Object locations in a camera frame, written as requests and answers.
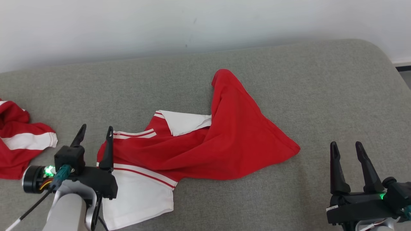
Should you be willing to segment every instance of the gray fabric surface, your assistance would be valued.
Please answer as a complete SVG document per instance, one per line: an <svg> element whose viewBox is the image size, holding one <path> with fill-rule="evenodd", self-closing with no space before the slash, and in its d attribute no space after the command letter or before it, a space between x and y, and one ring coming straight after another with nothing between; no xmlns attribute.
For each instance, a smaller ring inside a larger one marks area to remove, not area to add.
<svg viewBox="0 0 411 231"><path fill-rule="evenodd" d="M218 53L52 67L0 74L0 97L57 132L57 148L32 164L53 163L87 123L86 163L95 164L107 127L138 132L155 110L210 114L211 80L231 70L263 114L297 142L300 153L239 180L184 179L174 211L122 229L341 230L327 224L329 144L335 140L352 191L364 180L355 153L361 141L381 179L410 180L411 91L382 51L337 40ZM0 230L40 196L0 180ZM41 230L52 197L17 230ZM398 230L411 228L398 225ZM99 224L97 230L103 230Z"/></svg>

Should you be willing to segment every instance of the white wall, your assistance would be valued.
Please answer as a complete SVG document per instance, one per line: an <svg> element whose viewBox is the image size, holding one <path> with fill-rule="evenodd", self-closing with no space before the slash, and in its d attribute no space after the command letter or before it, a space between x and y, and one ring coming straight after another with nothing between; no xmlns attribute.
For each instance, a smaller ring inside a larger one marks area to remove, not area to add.
<svg viewBox="0 0 411 231"><path fill-rule="evenodd" d="M409 0L0 0L0 72L359 38L411 62Z"/></svg>

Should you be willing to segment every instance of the white stripe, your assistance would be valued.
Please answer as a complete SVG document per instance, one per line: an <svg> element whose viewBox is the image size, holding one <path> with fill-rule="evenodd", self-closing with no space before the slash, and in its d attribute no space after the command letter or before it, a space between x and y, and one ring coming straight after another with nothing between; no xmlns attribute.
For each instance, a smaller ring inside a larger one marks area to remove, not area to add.
<svg viewBox="0 0 411 231"><path fill-rule="evenodd" d="M1 138L10 150L28 149L44 150L47 147L55 148L57 145L57 136L53 132L47 132L41 135L31 133L21 133L10 138Z"/></svg>
<svg viewBox="0 0 411 231"><path fill-rule="evenodd" d="M0 101L0 106L1 106L3 103L5 103L5 102L8 102L8 101Z"/></svg>
<svg viewBox="0 0 411 231"><path fill-rule="evenodd" d="M159 114L154 114L154 116L157 116L157 117L160 117L160 118L163 118L163 119L165 119L165 117L164 117L163 115L159 115Z"/></svg>
<svg viewBox="0 0 411 231"><path fill-rule="evenodd" d="M113 131L113 133L114 133L115 135L137 136L137 135L147 134L147 133L150 133L150 132L153 132L153 131L154 131L154 129L150 129L150 130L143 131L143 132L139 132L139 133L116 132L116 131Z"/></svg>
<svg viewBox="0 0 411 231"><path fill-rule="evenodd" d="M143 173L149 176L152 176L154 178L157 178L159 180L162 180L164 182L167 182L168 184L171 184L172 186L176 186L178 184L177 181L174 181L164 175L161 175L159 173L153 172L151 170L145 169L145 168L141 168L141 167L137 167L137 166L133 166L133 165L128 165L128 164L114 164L114 168L120 168L120 169L129 169L129 170L133 170L139 173Z"/></svg>
<svg viewBox="0 0 411 231"><path fill-rule="evenodd" d="M113 138L114 139L123 139L123 140L125 140L125 139L129 139L129 138L151 138L151 137L156 136L156 135L157 135L157 133L153 132L153 133L150 133L150 134L147 134L147 135L144 135L144 136L137 136L137 137L114 135Z"/></svg>

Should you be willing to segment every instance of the red and white shirt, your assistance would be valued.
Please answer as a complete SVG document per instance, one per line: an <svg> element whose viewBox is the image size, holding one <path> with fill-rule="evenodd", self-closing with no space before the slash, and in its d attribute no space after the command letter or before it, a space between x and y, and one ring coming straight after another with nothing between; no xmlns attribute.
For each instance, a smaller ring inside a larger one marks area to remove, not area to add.
<svg viewBox="0 0 411 231"><path fill-rule="evenodd" d="M31 159L57 145L53 129L29 119L26 110L0 99L0 178L21 179Z"/></svg>
<svg viewBox="0 0 411 231"><path fill-rule="evenodd" d="M145 131L114 132L118 194L103 202L110 230L172 211L172 191L185 177L237 179L299 152L229 70L217 71L212 86L211 115L156 111Z"/></svg>

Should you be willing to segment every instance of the green led light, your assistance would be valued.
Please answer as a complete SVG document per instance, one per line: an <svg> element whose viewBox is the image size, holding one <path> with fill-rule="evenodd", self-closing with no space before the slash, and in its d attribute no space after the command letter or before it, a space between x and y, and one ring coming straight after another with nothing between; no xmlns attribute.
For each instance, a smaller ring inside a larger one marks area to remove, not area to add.
<svg viewBox="0 0 411 231"><path fill-rule="evenodd" d="M46 174L46 176L50 177L50 176L54 176L54 174L51 172L51 170L54 168L54 166L50 165L47 168L44 169L44 174Z"/></svg>

